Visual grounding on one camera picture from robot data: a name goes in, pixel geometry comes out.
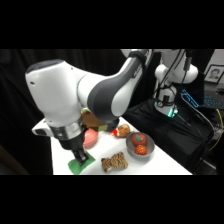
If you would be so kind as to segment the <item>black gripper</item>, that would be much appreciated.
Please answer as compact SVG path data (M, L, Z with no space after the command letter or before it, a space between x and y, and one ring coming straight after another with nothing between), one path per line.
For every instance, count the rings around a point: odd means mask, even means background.
M82 161L85 162L89 159L87 152L85 150L82 150L83 143L84 143L84 135L83 134L80 134L80 135L78 135L72 139L69 139L69 140L60 140L60 144L65 150L73 151L75 159L78 161L79 164L82 164Z

